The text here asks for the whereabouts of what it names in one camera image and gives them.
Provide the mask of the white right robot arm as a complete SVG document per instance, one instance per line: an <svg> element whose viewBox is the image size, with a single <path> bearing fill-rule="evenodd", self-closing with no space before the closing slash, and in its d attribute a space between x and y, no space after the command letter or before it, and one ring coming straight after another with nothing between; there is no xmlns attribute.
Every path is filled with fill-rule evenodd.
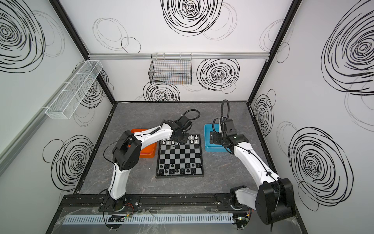
<svg viewBox="0 0 374 234"><path fill-rule="evenodd" d="M296 205L291 181L281 178L265 164L247 137L237 133L232 119L215 118L212 129L220 136L225 150L242 162L258 187L257 191L245 186L232 188L232 207L238 210L246 206L255 210L266 225L294 217Z"/></svg>

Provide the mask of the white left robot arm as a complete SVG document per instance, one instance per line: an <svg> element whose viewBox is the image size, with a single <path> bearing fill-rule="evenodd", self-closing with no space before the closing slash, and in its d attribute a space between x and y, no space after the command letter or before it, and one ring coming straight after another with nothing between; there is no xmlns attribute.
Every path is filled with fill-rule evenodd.
<svg viewBox="0 0 374 234"><path fill-rule="evenodd" d="M110 201L116 202L125 196L131 169L138 164L144 148L163 139L186 143L191 127L192 119L182 115L177 120L162 121L160 125L145 131L125 131L112 151L114 170L108 188Z"/></svg>

